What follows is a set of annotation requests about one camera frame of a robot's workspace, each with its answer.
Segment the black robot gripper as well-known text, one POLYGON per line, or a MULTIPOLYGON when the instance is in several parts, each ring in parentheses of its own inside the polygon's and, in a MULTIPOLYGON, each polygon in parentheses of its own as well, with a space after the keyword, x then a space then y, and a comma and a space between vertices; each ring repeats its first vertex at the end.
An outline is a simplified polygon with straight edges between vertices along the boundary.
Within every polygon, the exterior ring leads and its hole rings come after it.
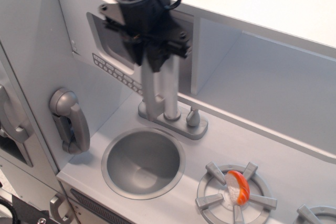
POLYGON ((115 0, 121 12, 121 21, 112 4, 99 6, 106 18, 105 27, 119 33, 133 63, 142 65, 147 54, 153 72, 160 72, 170 55, 186 58, 191 51, 186 30, 173 20, 171 11, 182 0, 115 0))

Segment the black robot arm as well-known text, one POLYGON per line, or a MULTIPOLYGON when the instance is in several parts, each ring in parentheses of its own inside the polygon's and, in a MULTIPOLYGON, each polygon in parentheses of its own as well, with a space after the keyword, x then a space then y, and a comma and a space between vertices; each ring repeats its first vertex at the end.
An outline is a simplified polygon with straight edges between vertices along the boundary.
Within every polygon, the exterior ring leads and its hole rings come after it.
POLYGON ((186 58, 190 36, 172 17, 171 11, 182 0, 115 0, 121 21, 112 4, 99 7, 106 18, 105 27, 119 33, 131 61, 141 66, 146 60, 153 72, 159 72, 171 55, 186 58))

